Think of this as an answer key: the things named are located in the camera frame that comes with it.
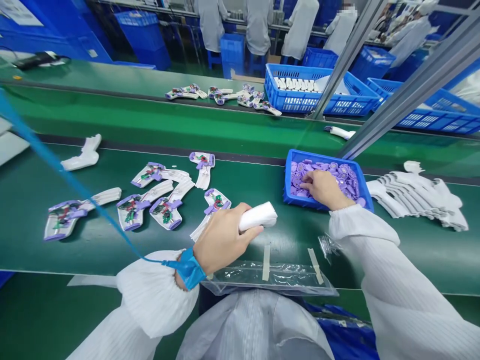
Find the metal pole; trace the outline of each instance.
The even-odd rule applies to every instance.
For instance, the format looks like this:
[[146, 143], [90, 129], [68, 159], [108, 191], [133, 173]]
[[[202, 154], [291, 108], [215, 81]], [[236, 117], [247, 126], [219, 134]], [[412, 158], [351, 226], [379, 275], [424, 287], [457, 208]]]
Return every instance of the metal pole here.
[[330, 99], [335, 93], [335, 90], [344, 78], [350, 65], [353, 63], [355, 57], [367, 40], [370, 30], [377, 22], [380, 13], [385, 8], [388, 0], [369, 0], [366, 4], [360, 19], [356, 22], [345, 48], [338, 58], [335, 68], [331, 73], [330, 78], [326, 84], [325, 90], [316, 106], [315, 111], [309, 116], [310, 119], [319, 120], [320, 115], [323, 114], [325, 108], [329, 104]]
[[417, 69], [346, 142], [337, 157], [354, 159], [480, 57], [480, 9]]
[[[468, 8], [469, 11], [475, 9], [475, 7], [480, 3], [480, 0], [475, 0], [475, 2], [470, 5], [470, 7]], [[445, 33], [441, 36], [440, 40], [438, 40], [439, 42], [441, 42], [443, 39], [445, 39], [448, 34], [450, 34], [452, 32], [453, 29], [455, 29], [455, 27], [462, 21], [462, 19], [464, 19], [464, 16], [463, 15], [460, 15], [458, 17], [457, 20], [455, 20], [455, 22], [448, 28], [447, 31], [445, 31]]]

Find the hand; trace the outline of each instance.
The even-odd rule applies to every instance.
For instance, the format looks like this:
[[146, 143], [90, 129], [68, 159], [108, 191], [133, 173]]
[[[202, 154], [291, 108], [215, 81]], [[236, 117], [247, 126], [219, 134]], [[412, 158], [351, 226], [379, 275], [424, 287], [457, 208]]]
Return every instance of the hand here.
[[263, 226], [256, 226], [239, 234], [240, 218], [251, 208], [241, 202], [233, 209], [220, 209], [213, 214], [193, 246], [193, 255], [205, 274], [213, 274], [233, 263], [264, 230]]
[[307, 189], [315, 200], [326, 205], [331, 211], [348, 208], [355, 202], [344, 195], [340, 190], [335, 177], [328, 171], [309, 171], [300, 184], [302, 189]]

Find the worker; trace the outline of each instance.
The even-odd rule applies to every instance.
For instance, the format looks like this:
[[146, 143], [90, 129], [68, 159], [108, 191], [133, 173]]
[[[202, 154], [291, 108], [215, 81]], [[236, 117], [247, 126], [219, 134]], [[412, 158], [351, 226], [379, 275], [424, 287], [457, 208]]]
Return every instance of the worker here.
[[229, 13], [223, 0], [195, 0], [195, 13], [200, 16], [200, 30], [205, 49], [220, 53], [220, 39], [225, 33], [222, 19]]
[[331, 50], [340, 56], [345, 49], [347, 40], [354, 29], [358, 17], [359, 13], [355, 6], [350, 3], [350, 0], [344, 0], [341, 11], [337, 13], [325, 30], [329, 37], [323, 48]]
[[392, 68], [398, 68], [415, 50], [422, 46], [425, 37], [433, 29], [428, 15], [434, 10], [436, 4], [436, 1], [425, 0], [413, 14], [413, 21], [408, 22], [389, 37], [382, 38], [385, 45], [392, 47], [390, 54], [396, 57], [391, 65]]
[[[193, 248], [148, 255], [153, 260], [170, 260], [177, 267], [178, 263], [191, 265], [189, 271], [143, 259], [120, 271], [116, 284], [123, 296], [121, 305], [68, 360], [153, 359], [162, 337], [174, 333], [190, 316], [199, 293], [198, 306], [206, 312], [186, 332], [178, 360], [478, 359], [480, 328], [463, 320], [400, 251], [397, 233], [345, 197], [328, 171], [309, 171], [303, 181], [301, 187], [330, 208], [328, 233], [332, 239], [363, 267], [361, 288], [378, 354], [367, 357], [363, 353], [369, 347], [359, 336], [363, 323], [360, 326], [330, 318], [323, 330], [299, 298], [293, 301], [256, 288], [212, 301], [215, 296], [198, 285], [199, 281], [235, 261], [263, 231], [262, 226], [256, 226], [239, 234], [242, 214], [250, 209], [241, 203], [216, 212]], [[336, 336], [326, 337], [326, 332], [334, 331], [334, 324], [338, 324]]]
[[282, 56], [302, 60], [307, 50], [310, 33], [312, 32], [319, 7], [318, 0], [297, 1], [288, 19], [290, 30], [285, 35], [285, 41], [281, 48]]
[[274, 0], [245, 0], [246, 46], [253, 55], [264, 56], [270, 49], [269, 26], [274, 21]]

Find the factory floor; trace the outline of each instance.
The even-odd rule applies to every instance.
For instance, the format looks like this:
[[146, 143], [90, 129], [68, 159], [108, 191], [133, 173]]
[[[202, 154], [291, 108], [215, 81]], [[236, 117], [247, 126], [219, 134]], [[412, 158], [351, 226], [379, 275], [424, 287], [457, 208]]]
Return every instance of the factory floor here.
[[[71, 276], [17, 273], [0, 289], [0, 359], [64, 360], [116, 307], [121, 295], [99, 286], [67, 287]], [[311, 303], [344, 307], [368, 320], [365, 299], [358, 290], [340, 290], [338, 298], [308, 298]], [[480, 326], [480, 297], [447, 295], [469, 322]], [[174, 334], [157, 348], [156, 360], [175, 359], [195, 308]]]

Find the plastic bag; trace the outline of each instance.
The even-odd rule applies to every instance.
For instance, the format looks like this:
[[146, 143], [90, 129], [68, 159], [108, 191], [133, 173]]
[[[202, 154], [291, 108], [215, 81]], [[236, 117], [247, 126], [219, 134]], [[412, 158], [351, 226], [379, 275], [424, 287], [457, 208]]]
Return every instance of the plastic bag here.
[[235, 261], [202, 281], [202, 285], [217, 296], [248, 289], [271, 290], [284, 296], [339, 296], [339, 293], [322, 273], [319, 284], [312, 265], [270, 264], [267, 281], [262, 280], [263, 263]]

